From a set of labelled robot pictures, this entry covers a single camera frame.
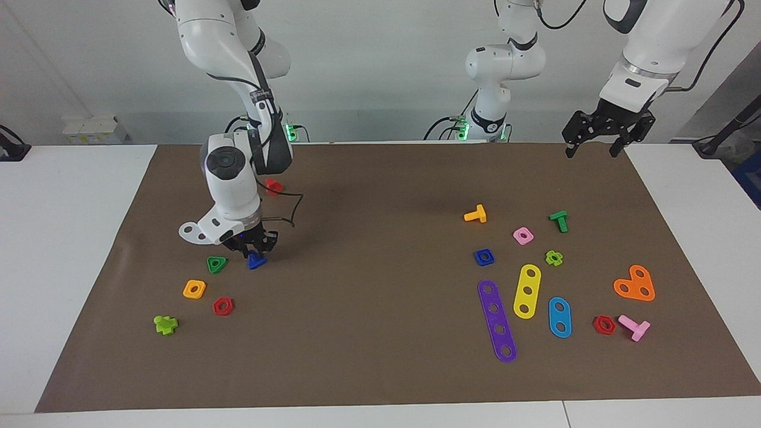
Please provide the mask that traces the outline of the brown table mat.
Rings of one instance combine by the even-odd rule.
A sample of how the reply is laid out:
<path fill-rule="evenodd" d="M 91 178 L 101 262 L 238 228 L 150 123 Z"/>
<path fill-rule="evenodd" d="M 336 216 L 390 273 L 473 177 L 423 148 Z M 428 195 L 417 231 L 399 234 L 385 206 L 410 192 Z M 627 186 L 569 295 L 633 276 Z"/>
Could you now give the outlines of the brown table mat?
<path fill-rule="evenodd" d="M 161 146 L 36 411 L 282 407 L 761 395 L 761 382 L 625 154 L 602 143 L 324 144 L 294 149 L 279 180 L 306 196 L 266 265 L 219 274 L 181 224 L 211 207 L 195 146 Z M 483 204 L 488 221 L 465 222 Z M 548 216 L 566 210 L 569 231 Z M 533 241 L 512 233 L 527 227 Z M 492 265 L 476 250 L 489 248 Z M 545 254 L 560 252 L 561 266 Z M 524 265 L 536 313 L 513 310 Z M 630 266 L 655 300 L 612 289 Z M 200 299 L 182 295 L 206 282 Z M 477 286 L 499 288 L 517 347 L 492 349 Z M 227 316 L 213 313 L 221 296 Z M 549 330 L 564 298 L 570 338 Z M 593 319 L 608 315 L 612 335 Z M 618 317 L 647 320 L 639 342 Z M 162 336 L 154 317 L 178 320 Z"/>

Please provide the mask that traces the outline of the blue crate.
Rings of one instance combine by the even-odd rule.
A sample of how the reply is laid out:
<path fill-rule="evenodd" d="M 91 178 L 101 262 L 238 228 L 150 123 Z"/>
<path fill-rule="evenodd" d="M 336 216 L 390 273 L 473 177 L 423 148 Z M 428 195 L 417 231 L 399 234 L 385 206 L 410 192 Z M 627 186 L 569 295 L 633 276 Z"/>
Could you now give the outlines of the blue crate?
<path fill-rule="evenodd" d="M 761 150 L 734 168 L 731 175 L 761 210 Z"/>

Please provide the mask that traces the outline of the orange heart hole plate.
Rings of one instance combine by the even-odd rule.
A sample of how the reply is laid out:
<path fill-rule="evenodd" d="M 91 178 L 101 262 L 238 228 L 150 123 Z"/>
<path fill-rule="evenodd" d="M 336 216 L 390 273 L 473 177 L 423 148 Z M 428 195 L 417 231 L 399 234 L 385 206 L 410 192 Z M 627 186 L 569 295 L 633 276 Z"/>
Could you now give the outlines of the orange heart hole plate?
<path fill-rule="evenodd" d="M 612 284 L 614 292 L 622 298 L 638 301 L 655 300 L 655 288 L 649 271 L 642 265 L 630 266 L 630 278 L 619 278 Z"/>

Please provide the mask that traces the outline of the yellow three-hole plate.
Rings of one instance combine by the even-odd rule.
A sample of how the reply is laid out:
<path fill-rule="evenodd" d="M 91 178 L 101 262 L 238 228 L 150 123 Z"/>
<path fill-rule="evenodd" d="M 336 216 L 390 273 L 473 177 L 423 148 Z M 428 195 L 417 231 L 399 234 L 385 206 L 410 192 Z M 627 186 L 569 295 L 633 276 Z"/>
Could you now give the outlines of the yellow three-hole plate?
<path fill-rule="evenodd" d="M 514 314 L 519 319 L 532 319 L 540 294 L 542 273 L 536 265 L 524 265 L 517 280 L 517 289 L 513 301 Z"/>

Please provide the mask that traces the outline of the blue two-hole plate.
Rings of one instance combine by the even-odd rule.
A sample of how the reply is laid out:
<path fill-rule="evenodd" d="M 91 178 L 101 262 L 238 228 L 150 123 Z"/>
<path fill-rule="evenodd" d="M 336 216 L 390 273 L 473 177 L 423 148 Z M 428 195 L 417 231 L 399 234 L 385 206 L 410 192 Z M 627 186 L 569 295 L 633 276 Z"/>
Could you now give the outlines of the blue two-hole plate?
<path fill-rule="evenodd" d="M 556 338 L 567 339 L 573 333 L 573 313 L 570 304 L 564 298 L 554 296 L 549 299 L 548 325 Z"/>

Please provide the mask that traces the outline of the pink toy screw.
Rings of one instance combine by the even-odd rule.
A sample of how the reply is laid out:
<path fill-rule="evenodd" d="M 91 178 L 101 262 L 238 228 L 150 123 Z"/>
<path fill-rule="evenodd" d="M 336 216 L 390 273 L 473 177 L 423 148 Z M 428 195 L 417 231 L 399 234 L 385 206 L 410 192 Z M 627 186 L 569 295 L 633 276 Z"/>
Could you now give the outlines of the pink toy screw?
<path fill-rule="evenodd" d="M 620 325 L 628 329 L 631 333 L 630 339 L 634 342 L 639 342 L 640 339 L 645 335 L 645 333 L 650 328 L 650 323 L 647 322 L 647 320 L 642 320 L 642 322 L 636 322 L 635 320 L 631 319 L 627 315 L 621 314 L 618 317 L 618 322 Z"/>

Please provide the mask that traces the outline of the purple four-hole plate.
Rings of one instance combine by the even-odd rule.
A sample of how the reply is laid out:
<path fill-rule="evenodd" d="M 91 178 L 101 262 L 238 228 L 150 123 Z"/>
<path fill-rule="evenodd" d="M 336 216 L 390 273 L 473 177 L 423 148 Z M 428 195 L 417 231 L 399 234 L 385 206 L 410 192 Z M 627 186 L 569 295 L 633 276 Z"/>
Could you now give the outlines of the purple four-hole plate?
<path fill-rule="evenodd" d="M 477 290 L 493 353 L 499 361 L 512 363 L 517 358 L 517 347 L 499 288 L 492 280 L 481 280 Z"/>

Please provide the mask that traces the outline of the black table clamp device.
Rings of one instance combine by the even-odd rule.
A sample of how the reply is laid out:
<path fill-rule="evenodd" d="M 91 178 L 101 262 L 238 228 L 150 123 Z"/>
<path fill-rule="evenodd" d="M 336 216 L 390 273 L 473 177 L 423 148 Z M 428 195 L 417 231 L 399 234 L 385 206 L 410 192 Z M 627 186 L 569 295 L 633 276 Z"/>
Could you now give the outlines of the black table clamp device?
<path fill-rule="evenodd" d="M 16 132 L 0 124 L 0 162 L 21 162 L 30 149 Z"/>

